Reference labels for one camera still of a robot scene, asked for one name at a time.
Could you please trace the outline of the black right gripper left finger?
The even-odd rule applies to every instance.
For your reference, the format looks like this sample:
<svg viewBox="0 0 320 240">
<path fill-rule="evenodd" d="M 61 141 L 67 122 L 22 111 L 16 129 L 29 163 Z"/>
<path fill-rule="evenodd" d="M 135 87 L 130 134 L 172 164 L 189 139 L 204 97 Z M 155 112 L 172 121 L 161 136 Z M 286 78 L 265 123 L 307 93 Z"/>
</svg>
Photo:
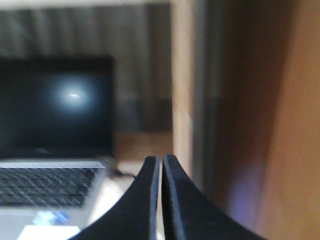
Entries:
<svg viewBox="0 0 320 240">
<path fill-rule="evenodd" d="M 147 156 L 126 192 L 102 217 L 72 240 L 155 240 L 160 160 Z"/>
</svg>

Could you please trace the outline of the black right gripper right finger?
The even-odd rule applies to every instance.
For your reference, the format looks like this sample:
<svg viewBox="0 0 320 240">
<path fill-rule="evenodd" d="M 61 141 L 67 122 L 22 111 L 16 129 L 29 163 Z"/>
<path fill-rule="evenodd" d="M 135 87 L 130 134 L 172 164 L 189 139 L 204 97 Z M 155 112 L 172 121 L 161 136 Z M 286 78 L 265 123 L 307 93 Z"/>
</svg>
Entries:
<svg viewBox="0 0 320 240">
<path fill-rule="evenodd" d="M 261 239 L 210 202 L 173 154 L 162 162 L 162 215 L 167 240 Z"/>
</svg>

